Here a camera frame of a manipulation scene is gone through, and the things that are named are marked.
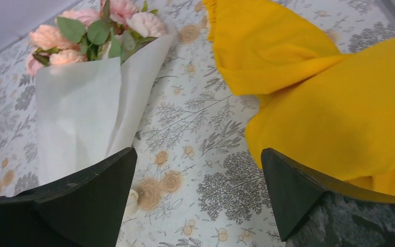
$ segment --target yellow cloth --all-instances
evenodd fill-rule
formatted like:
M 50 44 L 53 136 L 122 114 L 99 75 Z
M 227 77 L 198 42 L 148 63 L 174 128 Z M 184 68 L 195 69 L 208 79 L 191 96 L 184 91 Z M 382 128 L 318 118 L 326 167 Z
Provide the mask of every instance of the yellow cloth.
M 250 152 L 274 148 L 320 172 L 395 195 L 395 39 L 342 55 L 320 29 L 268 0 L 204 0 L 216 65 L 257 95 Z

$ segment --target floral tablecloth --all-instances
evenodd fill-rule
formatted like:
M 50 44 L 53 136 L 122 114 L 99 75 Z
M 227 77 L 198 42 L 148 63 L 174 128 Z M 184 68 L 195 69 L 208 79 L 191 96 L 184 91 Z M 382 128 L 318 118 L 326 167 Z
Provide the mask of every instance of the floral tablecloth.
M 244 139 L 257 100 L 233 96 L 218 73 L 200 0 L 149 2 L 174 21 L 181 42 L 158 74 L 135 138 L 140 210 L 123 220 L 118 246 L 284 246 Z M 342 52 L 395 36 L 374 0 L 277 2 L 324 30 Z M 98 5 L 85 0 L 77 8 Z M 29 52 L 24 39 L 0 54 L 0 196 L 39 184 Z

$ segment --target pink carnation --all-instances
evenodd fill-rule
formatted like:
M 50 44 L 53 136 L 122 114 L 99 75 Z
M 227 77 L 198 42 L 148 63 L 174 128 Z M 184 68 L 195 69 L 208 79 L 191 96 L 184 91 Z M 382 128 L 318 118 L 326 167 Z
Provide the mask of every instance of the pink carnation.
M 101 9 L 105 0 L 101 0 Z M 131 0 L 111 0 L 110 1 L 110 18 L 114 22 L 126 24 L 138 12 L 137 6 Z
M 40 25 L 35 32 L 30 32 L 31 44 L 49 50 L 51 48 L 70 49 L 76 46 L 75 43 L 66 39 L 58 28 L 49 25 Z
M 142 37 L 161 37 L 166 35 L 166 28 L 161 20 L 152 13 L 140 12 L 127 19 L 128 26 Z
M 62 50 L 57 54 L 50 55 L 49 63 L 51 65 L 84 62 L 85 56 L 76 50 Z
M 34 77 L 39 68 L 43 68 L 43 64 L 37 61 L 32 54 L 29 54 L 25 61 L 26 73 Z
M 90 26 L 93 22 L 101 18 L 99 12 L 94 9 L 64 11 L 60 16 L 73 20 L 79 20 L 86 27 Z

